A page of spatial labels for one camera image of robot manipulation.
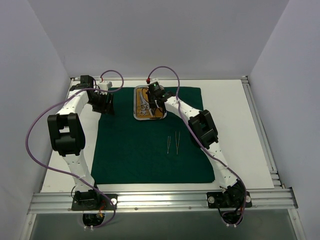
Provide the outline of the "steel tray with orange liner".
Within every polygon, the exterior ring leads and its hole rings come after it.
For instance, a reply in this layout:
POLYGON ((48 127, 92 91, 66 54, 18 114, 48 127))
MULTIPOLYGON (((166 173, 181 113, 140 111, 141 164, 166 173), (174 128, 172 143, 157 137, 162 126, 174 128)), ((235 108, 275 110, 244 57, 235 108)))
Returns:
POLYGON ((133 116, 136 120, 138 121, 149 121, 149 120, 161 120, 164 119, 167 116, 167 113, 165 113, 164 117, 162 117, 162 113, 160 112, 160 110, 156 110, 155 114, 152 113, 152 110, 149 108, 149 112, 150 114, 147 116, 142 116, 142 117, 138 117, 136 115, 136 109, 137 106, 140 105, 140 96, 139 93, 142 92, 143 93, 143 97, 145 99, 145 101, 147 102, 147 104, 149 105, 148 102, 148 96, 147 96, 147 86, 146 85, 139 85, 137 87, 134 88, 133 90, 133 116))

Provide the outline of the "green surgical cloth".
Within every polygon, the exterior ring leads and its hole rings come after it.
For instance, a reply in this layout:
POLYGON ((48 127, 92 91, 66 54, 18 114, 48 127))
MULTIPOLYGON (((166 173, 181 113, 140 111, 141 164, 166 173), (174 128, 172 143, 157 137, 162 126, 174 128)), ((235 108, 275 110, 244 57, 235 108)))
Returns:
POLYGON ((200 184, 215 180, 209 159, 178 116, 169 113, 163 119, 136 120, 132 87, 116 92, 113 106, 115 115, 103 114, 98 122, 91 169, 97 184, 200 184), (175 132, 180 132, 178 154, 175 132))

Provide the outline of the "thin steel tweezers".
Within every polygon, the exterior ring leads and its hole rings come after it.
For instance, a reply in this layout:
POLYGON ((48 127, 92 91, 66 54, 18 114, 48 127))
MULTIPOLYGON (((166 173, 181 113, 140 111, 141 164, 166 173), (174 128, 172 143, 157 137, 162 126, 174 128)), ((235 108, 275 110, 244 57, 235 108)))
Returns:
POLYGON ((180 146, 180 137, 181 137, 181 132, 176 131, 175 132, 175 147, 176 147, 176 154, 179 154, 179 146, 180 146))

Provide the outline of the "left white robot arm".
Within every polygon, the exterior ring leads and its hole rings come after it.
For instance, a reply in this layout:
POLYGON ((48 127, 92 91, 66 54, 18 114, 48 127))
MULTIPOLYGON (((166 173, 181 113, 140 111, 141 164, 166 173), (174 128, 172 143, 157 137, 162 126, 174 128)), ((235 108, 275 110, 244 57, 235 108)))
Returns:
POLYGON ((71 86, 68 97, 56 113, 47 117, 47 124, 52 149, 65 160, 68 168, 74 174, 74 200, 82 201, 90 210, 100 206, 101 197, 92 187, 96 187, 84 156, 86 145, 85 133, 80 117, 85 105, 91 105, 92 111, 100 114, 114 115, 114 96, 104 92, 112 87, 112 83, 101 83, 95 87, 95 79, 90 75, 82 75, 79 83, 71 86))

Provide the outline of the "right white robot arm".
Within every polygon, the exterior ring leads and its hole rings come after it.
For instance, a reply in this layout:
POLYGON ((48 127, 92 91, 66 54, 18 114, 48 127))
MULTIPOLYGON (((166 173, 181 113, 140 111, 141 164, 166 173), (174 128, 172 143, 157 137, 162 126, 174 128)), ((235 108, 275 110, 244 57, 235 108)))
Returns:
POLYGON ((222 200, 227 206, 234 206, 247 197, 246 187, 241 178, 228 166, 219 144, 218 130, 211 113, 199 110, 182 101, 178 94, 173 94, 157 82, 146 81, 147 97, 150 108, 161 108, 183 120, 191 137, 208 158, 215 176, 215 182, 222 190, 222 200))

